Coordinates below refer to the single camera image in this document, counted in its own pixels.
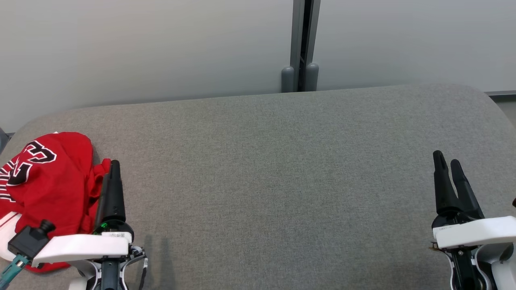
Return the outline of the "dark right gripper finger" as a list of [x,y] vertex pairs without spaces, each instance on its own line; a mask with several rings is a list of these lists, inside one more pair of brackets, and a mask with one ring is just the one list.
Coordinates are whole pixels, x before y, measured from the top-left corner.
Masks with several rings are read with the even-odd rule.
[[449,169],[440,150],[433,152],[436,213],[451,216],[459,211],[460,202],[449,178]]
[[461,204],[460,208],[463,214],[469,216],[472,220],[483,219],[484,214],[472,190],[470,182],[463,172],[461,163],[459,160],[454,159],[451,161],[450,167],[458,199]]

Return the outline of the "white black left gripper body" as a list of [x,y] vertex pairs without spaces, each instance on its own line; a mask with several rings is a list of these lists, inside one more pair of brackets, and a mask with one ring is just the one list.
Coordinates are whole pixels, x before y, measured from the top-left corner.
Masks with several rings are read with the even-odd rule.
[[100,223],[92,234],[56,236],[34,257],[42,263],[74,262],[87,259],[121,258],[129,255],[134,231],[127,223],[112,219]]

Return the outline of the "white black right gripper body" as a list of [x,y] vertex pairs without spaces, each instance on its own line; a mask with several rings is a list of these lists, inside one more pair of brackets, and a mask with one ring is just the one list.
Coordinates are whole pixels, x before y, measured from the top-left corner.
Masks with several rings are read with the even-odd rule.
[[439,249],[515,242],[516,218],[494,217],[464,224],[439,226],[433,228],[433,237]]

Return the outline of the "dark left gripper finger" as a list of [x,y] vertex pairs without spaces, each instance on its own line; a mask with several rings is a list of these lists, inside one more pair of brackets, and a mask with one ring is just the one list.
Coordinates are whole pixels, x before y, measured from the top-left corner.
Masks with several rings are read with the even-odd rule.
[[126,221],[123,182],[118,160],[111,160],[109,173],[106,175],[106,220]]
[[94,232],[99,232],[99,228],[101,227],[101,224],[103,223],[103,219],[105,217],[104,213],[104,200],[106,196],[106,192],[108,191],[108,186],[110,182],[110,174],[107,173],[103,177],[102,187],[101,187],[101,193],[98,198],[98,207],[96,210],[96,218],[95,218],[95,226],[94,226]]

